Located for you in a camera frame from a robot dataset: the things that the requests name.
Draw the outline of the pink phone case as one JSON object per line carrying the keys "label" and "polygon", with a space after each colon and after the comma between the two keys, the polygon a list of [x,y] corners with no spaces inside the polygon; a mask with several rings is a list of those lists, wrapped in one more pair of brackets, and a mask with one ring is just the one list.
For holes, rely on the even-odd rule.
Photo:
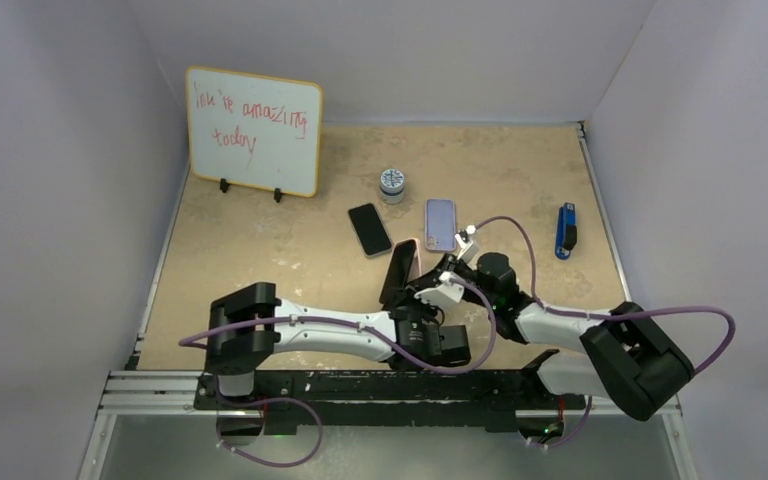
{"label": "pink phone case", "polygon": [[410,281],[420,275],[421,269],[418,239],[409,238],[397,242],[393,247],[389,272],[395,274],[397,278]]}

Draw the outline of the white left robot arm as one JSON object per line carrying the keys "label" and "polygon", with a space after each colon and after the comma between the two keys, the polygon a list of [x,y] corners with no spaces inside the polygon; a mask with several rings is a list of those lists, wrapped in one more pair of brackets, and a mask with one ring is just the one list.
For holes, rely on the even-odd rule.
{"label": "white left robot arm", "polygon": [[338,312],[281,299],[273,283],[251,284],[212,302],[205,370],[219,377],[220,397],[244,409],[257,399],[255,370],[276,353],[345,354],[392,370],[470,363],[465,327],[440,324],[439,308],[406,288],[384,299],[377,312]]}

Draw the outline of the small black phone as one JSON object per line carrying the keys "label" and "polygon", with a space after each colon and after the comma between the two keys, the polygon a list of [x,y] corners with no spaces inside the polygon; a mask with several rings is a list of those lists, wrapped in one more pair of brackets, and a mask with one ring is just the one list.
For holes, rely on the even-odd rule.
{"label": "small black phone", "polygon": [[408,282],[419,276],[421,269],[417,239],[398,242],[392,249],[387,273],[379,295],[379,303],[385,305]]}

